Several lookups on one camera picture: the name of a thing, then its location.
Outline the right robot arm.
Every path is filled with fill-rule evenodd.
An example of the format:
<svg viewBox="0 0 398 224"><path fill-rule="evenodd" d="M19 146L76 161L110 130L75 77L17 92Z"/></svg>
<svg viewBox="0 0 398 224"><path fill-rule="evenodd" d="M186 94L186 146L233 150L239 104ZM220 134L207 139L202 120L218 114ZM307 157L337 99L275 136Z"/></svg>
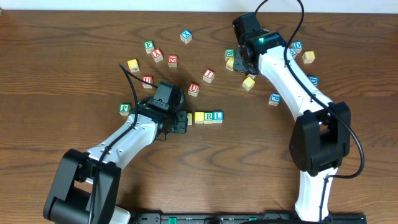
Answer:
<svg viewBox="0 0 398 224"><path fill-rule="evenodd" d="M328 215L331 181L349 154L350 135L332 113L346 122L351 111L319 91L297 65L288 43L278 32L262 29L255 13L232 22L241 62L235 70L265 76L285 101L295 121L289 151L300 170L300 190L295 203L299 219L323 221Z"/></svg>

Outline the green R block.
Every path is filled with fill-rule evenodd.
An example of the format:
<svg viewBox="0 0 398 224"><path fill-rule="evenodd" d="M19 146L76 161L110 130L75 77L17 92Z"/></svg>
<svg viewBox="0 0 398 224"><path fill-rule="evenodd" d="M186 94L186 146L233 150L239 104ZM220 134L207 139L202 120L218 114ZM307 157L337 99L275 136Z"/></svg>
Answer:
<svg viewBox="0 0 398 224"><path fill-rule="evenodd" d="M205 124L213 124L213 113L212 112L205 112L204 113L204 123Z"/></svg>

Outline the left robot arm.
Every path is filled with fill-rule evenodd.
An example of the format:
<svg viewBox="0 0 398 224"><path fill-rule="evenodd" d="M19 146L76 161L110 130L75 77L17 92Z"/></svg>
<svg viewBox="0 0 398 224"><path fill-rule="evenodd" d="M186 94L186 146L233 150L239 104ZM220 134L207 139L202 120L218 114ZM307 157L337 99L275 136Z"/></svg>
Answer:
<svg viewBox="0 0 398 224"><path fill-rule="evenodd" d="M126 122L99 145L67 151L58 166L43 216L54 223L129 223L130 211L116 206L122 170L159 135L184 134L184 91L160 82L153 97L131 110Z"/></svg>

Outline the yellow C block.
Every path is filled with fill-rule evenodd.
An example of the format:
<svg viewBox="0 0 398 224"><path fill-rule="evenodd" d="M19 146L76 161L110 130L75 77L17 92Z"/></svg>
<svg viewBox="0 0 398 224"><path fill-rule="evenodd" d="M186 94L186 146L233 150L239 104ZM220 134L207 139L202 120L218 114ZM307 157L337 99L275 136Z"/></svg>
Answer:
<svg viewBox="0 0 398 224"><path fill-rule="evenodd" d="M187 114L187 124L189 126L191 126L193 124L193 114L192 113Z"/></svg>

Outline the blue L block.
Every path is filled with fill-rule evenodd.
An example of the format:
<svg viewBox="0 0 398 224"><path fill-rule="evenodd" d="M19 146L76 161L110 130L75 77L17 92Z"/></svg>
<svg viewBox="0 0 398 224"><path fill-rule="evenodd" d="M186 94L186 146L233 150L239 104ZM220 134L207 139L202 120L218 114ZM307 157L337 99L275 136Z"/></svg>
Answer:
<svg viewBox="0 0 398 224"><path fill-rule="evenodd" d="M213 122L214 123L222 123L223 122L223 112L222 111L214 111L213 112Z"/></svg>

